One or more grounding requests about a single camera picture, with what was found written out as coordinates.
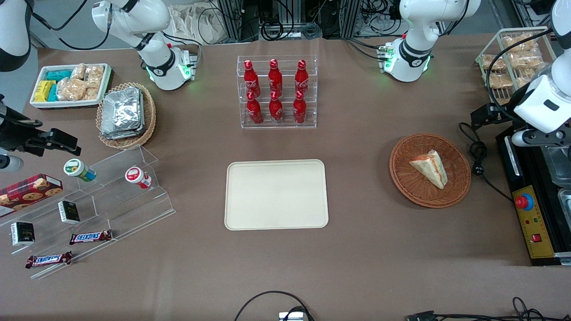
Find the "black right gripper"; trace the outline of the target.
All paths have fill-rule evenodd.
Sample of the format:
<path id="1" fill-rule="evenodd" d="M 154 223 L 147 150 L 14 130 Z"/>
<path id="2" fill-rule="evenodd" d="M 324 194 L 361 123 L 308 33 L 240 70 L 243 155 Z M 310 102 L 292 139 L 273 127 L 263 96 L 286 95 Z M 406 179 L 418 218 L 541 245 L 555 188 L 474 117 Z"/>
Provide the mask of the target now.
<path id="1" fill-rule="evenodd" d="M 0 96 L 0 109 L 0 147 L 3 150 L 28 152 L 38 157 L 43 157 L 45 149 L 80 155 L 82 149 L 77 145 L 75 136 L 57 128 L 43 133 L 38 129 L 43 125 L 40 120 L 31 120 L 8 107 L 4 103 L 4 95 Z"/>

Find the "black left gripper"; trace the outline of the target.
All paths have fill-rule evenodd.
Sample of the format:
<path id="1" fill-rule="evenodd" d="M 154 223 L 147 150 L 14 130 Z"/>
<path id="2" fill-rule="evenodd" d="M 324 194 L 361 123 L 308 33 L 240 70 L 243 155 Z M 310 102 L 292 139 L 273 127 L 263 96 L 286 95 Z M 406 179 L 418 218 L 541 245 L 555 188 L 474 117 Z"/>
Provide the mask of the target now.
<path id="1" fill-rule="evenodd" d="M 506 122 L 518 122 L 519 117 L 510 104 L 498 105 L 496 103 L 485 104 L 484 110 L 475 110 L 470 114 L 471 129 L 479 130 L 483 126 L 496 125 Z"/>

